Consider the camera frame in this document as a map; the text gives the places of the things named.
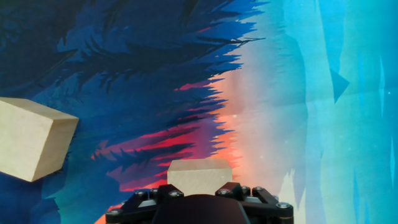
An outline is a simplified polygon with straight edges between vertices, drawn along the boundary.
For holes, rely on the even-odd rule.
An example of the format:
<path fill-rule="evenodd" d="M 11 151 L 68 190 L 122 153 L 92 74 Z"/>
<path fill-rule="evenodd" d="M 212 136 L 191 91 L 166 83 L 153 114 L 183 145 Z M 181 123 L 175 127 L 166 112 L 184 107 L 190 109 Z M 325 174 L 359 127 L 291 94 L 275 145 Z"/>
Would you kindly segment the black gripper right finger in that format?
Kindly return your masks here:
<path fill-rule="evenodd" d="M 250 188 L 237 182 L 227 182 L 215 195 L 237 201 L 250 224 L 294 224 L 294 207 L 280 202 L 264 187 Z"/>

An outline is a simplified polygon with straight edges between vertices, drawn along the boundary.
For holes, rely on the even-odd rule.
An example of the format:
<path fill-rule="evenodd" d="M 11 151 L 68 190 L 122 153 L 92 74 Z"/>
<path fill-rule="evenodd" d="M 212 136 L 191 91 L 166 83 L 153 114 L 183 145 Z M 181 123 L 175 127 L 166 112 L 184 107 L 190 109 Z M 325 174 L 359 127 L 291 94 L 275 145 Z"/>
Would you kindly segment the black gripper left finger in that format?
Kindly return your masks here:
<path fill-rule="evenodd" d="M 154 189 L 137 190 L 120 208 L 105 213 L 106 223 L 141 223 L 154 218 L 160 206 L 172 199 L 183 198 L 184 193 L 172 184 Z"/>

